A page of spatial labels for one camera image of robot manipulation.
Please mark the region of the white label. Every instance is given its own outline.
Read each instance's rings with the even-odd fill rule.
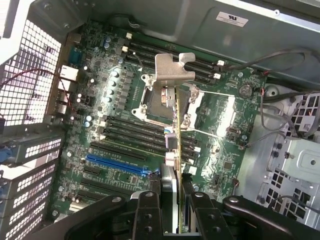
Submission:
[[[216,17],[218,21],[225,22],[227,24],[237,25],[239,27],[243,27],[248,22],[248,19],[243,17],[231,15],[225,12],[219,12],[218,16]]]

